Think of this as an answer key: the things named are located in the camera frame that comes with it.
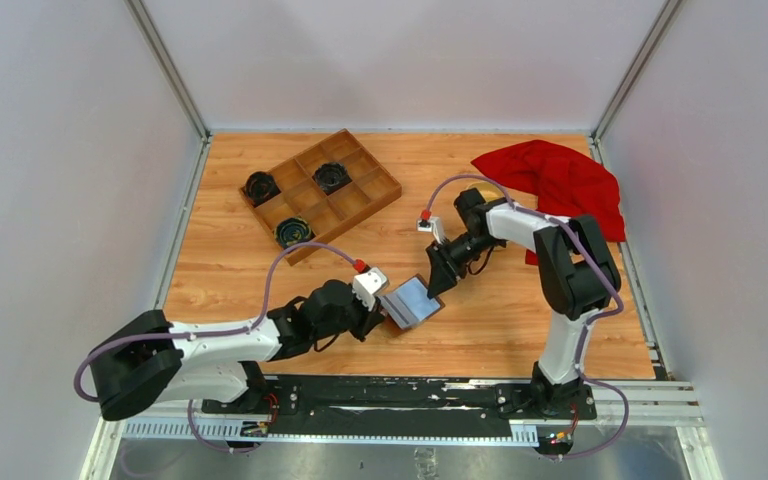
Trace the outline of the brown leather card holder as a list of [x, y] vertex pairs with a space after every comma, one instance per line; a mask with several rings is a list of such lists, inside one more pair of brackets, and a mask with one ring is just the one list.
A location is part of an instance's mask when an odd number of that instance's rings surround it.
[[419, 274], [379, 296], [381, 305], [402, 331], [419, 327], [445, 308], [438, 297], [428, 296], [426, 280]]

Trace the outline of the beige oval tray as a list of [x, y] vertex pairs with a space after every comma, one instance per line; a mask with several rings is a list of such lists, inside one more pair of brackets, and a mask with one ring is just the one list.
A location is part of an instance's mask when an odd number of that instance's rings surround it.
[[466, 232], [473, 235], [489, 234], [492, 236], [489, 233], [487, 213], [491, 208], [505, 203], [505, 198], [500, 194], [485, 192], [477, 187], [472, 187], [462, 191], [454, 205], [464, 223]]

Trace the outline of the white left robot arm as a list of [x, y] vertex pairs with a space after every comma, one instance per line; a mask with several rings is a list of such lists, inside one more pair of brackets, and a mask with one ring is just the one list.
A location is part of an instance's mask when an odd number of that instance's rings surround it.
[[263, 318], [227, 323], [170, 322], [161, 310], [146, 311], [89, 355], [101, 415], [124, 420], [178, 400], [256, 412], [267, 389], [255, 364], [305, 354], [343, 333], [363, 341], [383, 320], [379, 297], [387, 285], [374, 271], [349, 283], [328, 280]]

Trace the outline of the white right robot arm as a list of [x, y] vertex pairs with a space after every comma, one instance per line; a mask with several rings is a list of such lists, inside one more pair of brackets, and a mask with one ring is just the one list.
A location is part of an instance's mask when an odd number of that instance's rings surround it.
[[598, 220], [546, 214], [507, 198], [488, 201], [476, 188], [461, 192], [454, 205], [465, 231], [453, 240], [436, 235], [427, 247], [428, 296], [454, 288], [473, 261], [496, 247], [514, 243], [534, 253], [551, 310], [549, 334], [521, 403], [501, 410], [549, 418], [571, 410], [586, 395], [582, 363], [590, 328], [610, 305], [623, 306], [621, 276]]

